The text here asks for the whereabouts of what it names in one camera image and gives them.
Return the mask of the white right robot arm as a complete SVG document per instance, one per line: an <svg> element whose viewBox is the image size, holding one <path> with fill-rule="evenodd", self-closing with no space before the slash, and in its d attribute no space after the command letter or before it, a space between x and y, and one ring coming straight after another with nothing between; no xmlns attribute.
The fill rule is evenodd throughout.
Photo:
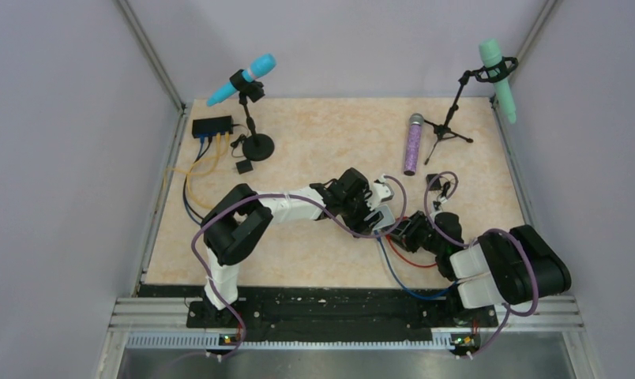
<svg viewBox="0 0 635 379"><path fill-rule="evenodd" d="M434 255L439 273L452 282L445 294L445 313L455 325L467 325L488 306L533 302L572 286L566 264L527 224L509 231L489 230L465 242L458 215L426 216L417 211L386 232L394 247Z"/></svg>

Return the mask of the white network switch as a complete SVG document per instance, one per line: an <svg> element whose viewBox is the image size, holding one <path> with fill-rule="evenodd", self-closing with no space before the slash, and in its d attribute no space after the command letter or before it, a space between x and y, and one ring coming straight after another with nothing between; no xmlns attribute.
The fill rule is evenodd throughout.
<svg viewBox="0 0 635 379"><path fill-rule="evenodd" d="M392 226L396 222L391 208L388 205L380 205L376 208L376 212L380 214L381 219L372 227L373 231L379 231Z"/></svg>

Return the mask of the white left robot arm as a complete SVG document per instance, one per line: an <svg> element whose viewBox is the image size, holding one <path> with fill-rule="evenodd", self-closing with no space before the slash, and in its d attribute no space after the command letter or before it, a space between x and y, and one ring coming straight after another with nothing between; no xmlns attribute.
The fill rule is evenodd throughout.
<svg viewBox="0 0 635 379"><path fill-rule="evenodd" d="M369 182L355 168L286 193L257 192L246 183L235 186L201 221L209 267L206 317L221 327L235 319L239 266L270 226L335 216L349 231L371 235L385 218L384 203L393 197L385 180Z"/></svg>

